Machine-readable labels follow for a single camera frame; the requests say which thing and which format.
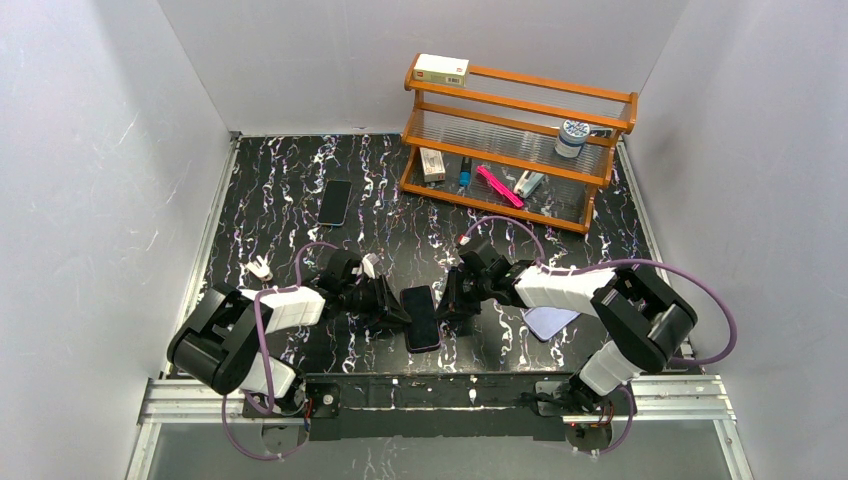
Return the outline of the pink-edged black smartphone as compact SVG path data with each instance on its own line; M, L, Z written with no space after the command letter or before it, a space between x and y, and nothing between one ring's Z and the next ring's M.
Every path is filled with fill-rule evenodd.
M437 350L441 345L440 329L432 289L428 285L401 291L401 305L410 318L405 327L406 349L411 354Z

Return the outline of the lavender phone case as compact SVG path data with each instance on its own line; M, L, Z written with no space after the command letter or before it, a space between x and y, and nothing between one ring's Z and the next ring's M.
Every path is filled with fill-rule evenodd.
M548 342L559 335L579 316L579 312L572 310L554 307L534 307L525 311L523 320L537 340Z

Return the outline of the blue-edged black smartphone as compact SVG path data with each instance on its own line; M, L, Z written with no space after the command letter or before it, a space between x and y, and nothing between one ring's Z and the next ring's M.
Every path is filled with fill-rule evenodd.
M325 185L317 217L319 225L342 226L347 216L352 183L345 180L329 180Z

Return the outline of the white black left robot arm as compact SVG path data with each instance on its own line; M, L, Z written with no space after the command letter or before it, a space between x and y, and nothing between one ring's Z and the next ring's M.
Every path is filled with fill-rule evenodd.
M295 388L298 373L271 356L268 334L312 327L341 312L374 328L411 324L377 264L373 254L336 249L322 270L293 286L215 284L171 339L167 360L222 396L243 390L281 400Z

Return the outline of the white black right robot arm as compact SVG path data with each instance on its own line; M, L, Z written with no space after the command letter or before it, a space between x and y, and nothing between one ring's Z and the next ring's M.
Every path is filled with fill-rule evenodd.
M643 373L661 372L696 326L694 309L655 271L637 259L582 273L538 260L509 261L491 244L468 239L460 262L448 271L436 316L463 321L494 300L521 309L554 308L599 319L609 339L568 380L543 400L584 407Z

